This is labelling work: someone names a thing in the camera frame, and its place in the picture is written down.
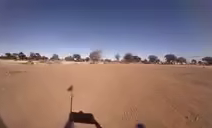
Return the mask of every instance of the small flag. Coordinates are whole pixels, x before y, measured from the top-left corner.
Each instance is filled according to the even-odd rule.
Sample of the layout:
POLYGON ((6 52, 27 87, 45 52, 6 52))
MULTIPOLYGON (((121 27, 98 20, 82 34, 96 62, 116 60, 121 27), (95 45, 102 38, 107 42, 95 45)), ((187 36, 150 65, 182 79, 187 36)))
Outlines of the small flag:
POLYGON ((73 91, 73 85, 71 85, 68 89, 67 89, 67 91, 73 91))

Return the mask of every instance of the treeline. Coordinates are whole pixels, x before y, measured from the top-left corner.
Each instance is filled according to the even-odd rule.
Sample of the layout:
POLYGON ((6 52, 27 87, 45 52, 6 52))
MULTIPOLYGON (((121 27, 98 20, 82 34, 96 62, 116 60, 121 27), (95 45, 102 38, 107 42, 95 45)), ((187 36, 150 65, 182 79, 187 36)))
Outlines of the treeline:
MULTIPOLYGON (((165 62, 162 62, 156 55, 149 55, 148 60, 142 59, 137 55, 132 53, 126 53, 123 58, 119 54, 115 55, 115 61, 111 59, 102 59, 102 51, 95 50, 89 54, 89 57, 82 58, 80 54, 73 54, 64 58, 66 61, 76 61, 76 62, 89 62, 98 63, 98 62, 117 62, 117 63, 144 63, 144 64, 187 64, 187 59, 184 57, 177 57, 174 54, 167 54, 164 56, 165 62)), ((11 60, 61 60, 59 55, 53 54, 51 58, 42 56, 40 53, 31 52, 28 56, 23 52, 19 53, 5 53, 5 55, 0 56, 0 59, 11 59, 11 60)), ((204 64, 212 65, 212 57, 203 57, 200 61, 192 59, 190 64, 204 64)))

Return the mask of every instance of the blue sky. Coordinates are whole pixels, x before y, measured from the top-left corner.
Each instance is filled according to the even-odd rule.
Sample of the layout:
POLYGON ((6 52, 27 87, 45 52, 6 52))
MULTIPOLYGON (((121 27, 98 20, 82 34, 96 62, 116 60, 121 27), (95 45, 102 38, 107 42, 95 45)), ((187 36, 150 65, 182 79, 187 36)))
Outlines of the blue sky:
POLYGON ((212 56, 212 0, 0 0, 0 54, 212 56))

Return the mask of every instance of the open field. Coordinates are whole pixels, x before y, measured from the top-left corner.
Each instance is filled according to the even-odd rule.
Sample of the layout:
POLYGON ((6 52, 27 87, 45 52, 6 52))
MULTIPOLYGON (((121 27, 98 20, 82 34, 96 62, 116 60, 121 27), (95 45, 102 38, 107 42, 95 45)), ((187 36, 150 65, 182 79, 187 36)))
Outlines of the open field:
POLYGON ((0 117, 8 128, 63 128, 74 111, 104 128, 212 128, 212 67, 0 64, 0 117))

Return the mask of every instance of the antenna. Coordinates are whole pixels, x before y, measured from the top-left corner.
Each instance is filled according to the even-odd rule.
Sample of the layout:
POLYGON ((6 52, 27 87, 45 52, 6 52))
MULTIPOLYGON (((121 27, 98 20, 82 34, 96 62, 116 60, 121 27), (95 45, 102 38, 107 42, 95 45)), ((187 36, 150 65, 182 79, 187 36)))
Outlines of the antenna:
POLYGON ((71 85, 68 89, 68 92, 70 93, 70 113, 73 111, 73 85, 71 85))

